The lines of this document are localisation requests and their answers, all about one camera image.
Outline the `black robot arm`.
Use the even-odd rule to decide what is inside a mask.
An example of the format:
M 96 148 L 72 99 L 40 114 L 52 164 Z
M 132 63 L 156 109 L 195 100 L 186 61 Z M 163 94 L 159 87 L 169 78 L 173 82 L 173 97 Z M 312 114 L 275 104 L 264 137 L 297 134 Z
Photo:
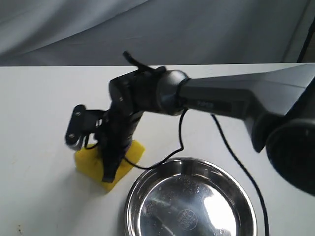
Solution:
M 176 116 L 186 109 L 242 120 L 255 151 L 298 189 L 315 192 L 315 67 L 191 79 L 180 70 L 141 65 L 109 83 L 99 149 L 105 182 L 116 171 L 144 112 Z

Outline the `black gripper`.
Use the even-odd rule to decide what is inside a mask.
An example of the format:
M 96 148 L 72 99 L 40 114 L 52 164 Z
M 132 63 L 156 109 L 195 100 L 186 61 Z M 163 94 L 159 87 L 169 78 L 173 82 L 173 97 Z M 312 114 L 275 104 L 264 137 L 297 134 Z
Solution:
M 102 182 L 114 182 L 134 131 L 142 117 L 131 98 L 136 71 L 109 82 L 110 108 L 105 112 L 98 141 L 102 151 Z

